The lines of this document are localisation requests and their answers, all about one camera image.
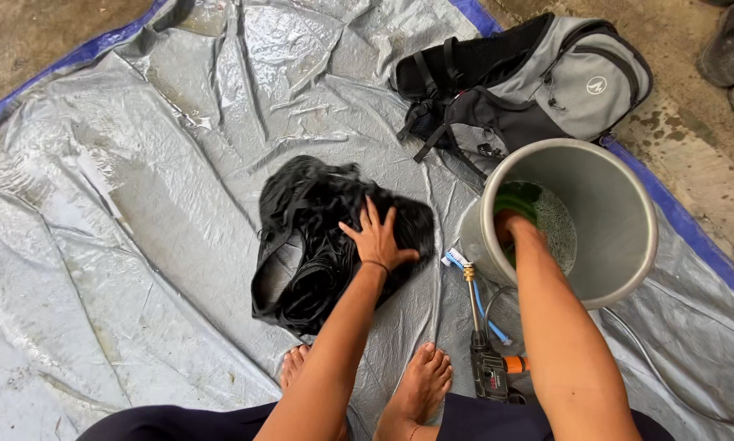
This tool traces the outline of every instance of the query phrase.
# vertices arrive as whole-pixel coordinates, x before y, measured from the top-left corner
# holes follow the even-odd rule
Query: gray backpack
[[[482,51],[483,58],[490,45],[502,51],[499,59],[469,71],[476,68],[473,51]],[[449,39],[441,46],[397,65],[397,90],[414,101],[398,137],[415,134],[426,141],[414,157],[418,163],[439,147],[482,178],[511,152],[538,140],[598,140],[652,87],[645,59],[606,20],[545,14],[490,38]],[[459,66],[458,53],[464,54]],[[408,87],[410,67],[426,96]],[[414,96],[403,94],[413,90]],[[432,132],[431,121],[438,123]]]

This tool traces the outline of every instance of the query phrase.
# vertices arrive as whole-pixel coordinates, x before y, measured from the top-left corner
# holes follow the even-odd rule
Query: green item in bucket
[[[538,201],[541,191],[541,187],[531,182],[522,180],[507,182],[498,187],[493,214],[497,215],[502,209],[511,209],[524,216],[533,225],[538,225],[538,213],[533,204]],[[516,268],[517,253],[514,245],[511,244],[503,248],[503,254],[506,255],[509,264]]]

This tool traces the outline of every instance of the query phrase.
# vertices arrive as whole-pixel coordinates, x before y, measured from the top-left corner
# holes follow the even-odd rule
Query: backpack logo
[[[598,95],[607,89],[607,78],[604,77],[592,77],[587,82],[587,91],[591,95]]]

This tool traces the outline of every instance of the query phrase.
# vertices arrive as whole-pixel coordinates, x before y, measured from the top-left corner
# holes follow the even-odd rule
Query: brass nozzle
[[[463,267],[465,267],[465,269],[462,270],[462,273],[465,275],[465,280],[472,282],[476,278],[476,268],[474,268],[473,264],[470,263],[464,264]]]

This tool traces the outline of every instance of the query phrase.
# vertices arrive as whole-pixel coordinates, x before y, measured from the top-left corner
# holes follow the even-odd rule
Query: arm
[[[516,245],[531,378],[555,439],[641,441],[615,359],[549,254],[546,238],[518,214],[500,217],[499,237],[510,233]]]
[[[367,206],[361,211],[361,233],[339,224],[356,242],[361,269],[321,328],[298,380],[288,387],[255,437],[258,441],[333,440],[339,435],[386,271],[419,259],[418,251],[397,249],[393,236],[397,209],[390,208],[381,225],[369,198]]]

